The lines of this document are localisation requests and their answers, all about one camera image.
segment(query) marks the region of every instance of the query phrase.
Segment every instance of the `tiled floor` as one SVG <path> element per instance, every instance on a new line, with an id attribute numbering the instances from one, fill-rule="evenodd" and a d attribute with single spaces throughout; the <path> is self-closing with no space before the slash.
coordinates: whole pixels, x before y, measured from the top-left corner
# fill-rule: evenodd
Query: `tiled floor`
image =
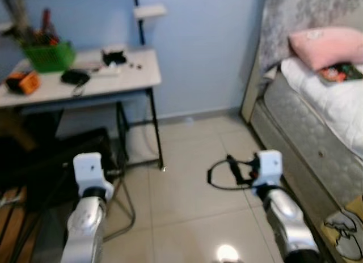
<path id="1" fill-rule="evenodd" d="M 243 122 L 237 116 L 188 118 L 162 125 L 160 133 L 167 171 L 155 166 L 129 171 L 137 221 L 104 245 L 103 262 L 213 263 L 222 244 L 235 247 L 244 263 L 282 262 L 261 202 L 250 192 L 225 192 L 206 183 L 207 169 L 227 153 L 246 159 L 259 149 Z M 115 206 L 107 232 L 127 222 Z"/>

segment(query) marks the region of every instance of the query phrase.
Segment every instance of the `bed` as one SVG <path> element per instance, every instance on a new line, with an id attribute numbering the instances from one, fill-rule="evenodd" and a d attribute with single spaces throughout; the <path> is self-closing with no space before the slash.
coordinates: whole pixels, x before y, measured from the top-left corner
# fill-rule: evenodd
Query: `bed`
<path id="1" fill-rule="evenodd" d="M 290 57 L 287 44 L 289 32 L 298 29 L 338 24 L 363 31 L 362 0 L 339 1 L 342 4 L 336 0 L 266 0 L 260 42 L 241 115 L 266 148 L 282 152 L 284 179 L 301 201 L 334 260 L 344 262 L 320 226 L 329 215 L 363 194 L 363 135 L 356 132 L 355 140 L 343 137 L 344 132 L 339 132 L 340 119 L 327 120 L 318 101 L 309 97 L 306 90 L 299 90 L 298 81 L 294 82 L 293 75 L 288 73 L 294 64 L 295 70 L 299 70 L 299 59 Z M 267 66 L 271 66 L 268 60 L 278 61 L 279 67 L 266 75 Z M 314 76 L 305 74 L 306 79 Z M 361 99 L 356 99 L 361 102 L 358 108 L 362 107 Z M 357 117 L 363 122 L 363 111 L 356 112 L 353 119 Z"/>

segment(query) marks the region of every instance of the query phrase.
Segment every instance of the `desk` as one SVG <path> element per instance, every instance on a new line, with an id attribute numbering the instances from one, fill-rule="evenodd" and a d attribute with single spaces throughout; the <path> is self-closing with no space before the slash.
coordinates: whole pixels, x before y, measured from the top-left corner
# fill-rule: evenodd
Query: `desk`
<path id="1" fill-rule="evenodd" d="M 0 86 L 0 108 L 23 108 L 32 113 L 40 113 L 96 104 L 117 103 L 123 112 L 121 98 L 140 92 L 146 93 L 150 100 L 152 120 L 142 123 L 154 125 L 159 153 L 157 160 L 161 169 L 164 167 L 164 162 L 153 93 L 153 87 L 161 83 L 157 57 L 155 51 L 149 48 L 126 50 L 125 56 L 129 63 L 133 63 L 133 67 L 126 63 L 119 66 L 120 73 L 117 75 L 96 74 L 84 85 L 83 94 L 78 97 L 73 96 L 74 85 L 60 82 L 62 73 L 40 74 L 41 86 L 29 96 L 10 93 L 3 84 Z M 95 62 L 101 62 L 99 49 L 78 53 L 74 64 Z M 22 61 L 15 69 L 21 70 L 27 66 L 28 62 Z M 128 129 L 129 126 L 124 113 L 122 113 L 122 118 L 126 122 L 126 129 Z"/>

